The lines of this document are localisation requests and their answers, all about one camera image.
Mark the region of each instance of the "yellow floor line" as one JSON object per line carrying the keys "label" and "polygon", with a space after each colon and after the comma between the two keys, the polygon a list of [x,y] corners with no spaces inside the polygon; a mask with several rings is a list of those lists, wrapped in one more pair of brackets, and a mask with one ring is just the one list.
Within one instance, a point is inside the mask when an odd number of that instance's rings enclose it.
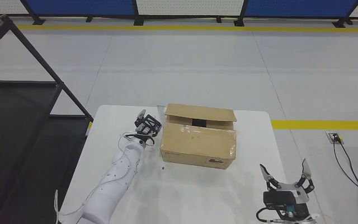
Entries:
{"label": "yellow floor line", "polygon": [[265,32],[358,32],[358,28],[322,27],[235,27],[235,26],[98,26],[98,25],[18,25],[23,30],[184,30],[184,31],[265,31]]}
{"label": "yellow floor line", "polygon": [[358,120],[272,120],[274,129],[358,130]]}

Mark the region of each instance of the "blue wall panel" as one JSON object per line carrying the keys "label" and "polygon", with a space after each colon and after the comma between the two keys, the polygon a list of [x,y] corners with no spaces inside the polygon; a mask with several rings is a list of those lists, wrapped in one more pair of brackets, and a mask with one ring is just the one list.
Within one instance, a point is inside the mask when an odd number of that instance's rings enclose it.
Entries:
{"label": "blue wall panel", "polygon": [[37,14],[133,15],[131,0],[27,0]]}
{"label": "blue wall panel", "polygon": [[344,16],[356,0],[248,0],[246,16]]}

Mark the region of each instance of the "white wall panel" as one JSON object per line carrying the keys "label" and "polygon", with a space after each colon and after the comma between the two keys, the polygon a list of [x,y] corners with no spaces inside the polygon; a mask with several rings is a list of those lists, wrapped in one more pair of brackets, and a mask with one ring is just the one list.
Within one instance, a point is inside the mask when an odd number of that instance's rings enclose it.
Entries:
{"label": "white wall panel", "polygon": [[20,0],[0,0],[0,14],[28,14]]}
{"label": "white wall panel", "polygon": [[358,17],[358,7],[352,12],[351,17]]}
{"label": "white wall panel", "polygon": [[240,15],[243,0],[137,0],[140,15]]}

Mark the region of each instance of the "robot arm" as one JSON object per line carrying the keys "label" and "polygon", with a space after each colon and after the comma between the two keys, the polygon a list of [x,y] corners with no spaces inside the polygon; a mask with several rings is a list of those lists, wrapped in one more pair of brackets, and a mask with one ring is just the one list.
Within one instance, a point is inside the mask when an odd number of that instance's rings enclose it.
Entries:
{"label": "robot arm", "polygon": [[81,217],[75,223],[109,224],[110,218],[125,192],[128,190],[138,163],[142,157],[147,140],[154,144],[153,137],[157,136],[162,125],[149,114],[144,117],[143,110],[135,121],[136,133],[125,135],[129,140],[124,151],[119,152],[113,159],[112,168],[105,174],[98,186],[89,194],[83,203]]}
{"label": "robot arm", "polygon": [[[315,224],[316,221],[309,214],[306,205],[309,201],[308,193],[314,189],[307,160],[304,159],[302,162],[301,178],[293,184],[280,183],[269,174],[262,164],[260,164],[260,168],[268,191],[263,193],[263,202],[266,207],[256,213],[256,218],[261,222]],[[303,188],[302,185],[306,180],[309,185]],[[266,209],[276,211],[280,219],[263,220],[259,218],[260,212]]]}

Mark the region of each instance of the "box lid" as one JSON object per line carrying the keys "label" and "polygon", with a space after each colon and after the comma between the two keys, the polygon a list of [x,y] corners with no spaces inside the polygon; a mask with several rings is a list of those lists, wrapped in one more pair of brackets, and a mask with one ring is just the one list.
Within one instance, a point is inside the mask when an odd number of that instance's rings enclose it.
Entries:
{"label": "box lid", "polygon": [[233,110],[184,104],[169,104],[166,110],[166,115],[223,122],[237,121]]}
{"label": "box lid", "polygon": [[161,150],[234,160],[236,131],[166,123]]}

